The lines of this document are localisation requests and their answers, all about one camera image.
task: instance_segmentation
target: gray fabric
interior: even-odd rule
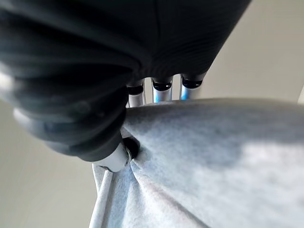
[[[303,227],[303,107],[174,102],[129,109],[124,127],[141,151],[113,175],[102,227]]]

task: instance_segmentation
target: ribbed black surface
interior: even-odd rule
[[[120,141],[127,91],[201,74],[249,0],[2,0],[0,95],[58,152],[96,161]]]

